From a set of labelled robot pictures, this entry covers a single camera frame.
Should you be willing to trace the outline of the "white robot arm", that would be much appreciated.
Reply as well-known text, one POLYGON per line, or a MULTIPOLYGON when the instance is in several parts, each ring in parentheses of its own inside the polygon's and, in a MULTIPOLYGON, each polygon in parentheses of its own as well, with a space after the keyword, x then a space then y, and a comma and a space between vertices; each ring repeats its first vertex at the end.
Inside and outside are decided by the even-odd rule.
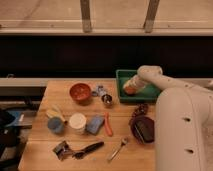
POLYGON ((142 65, 123 86, 136 94, 149 83, 161 90, 155 107, 155 171, 207 171, 202 128, 213 124, 213 90, 142 65))

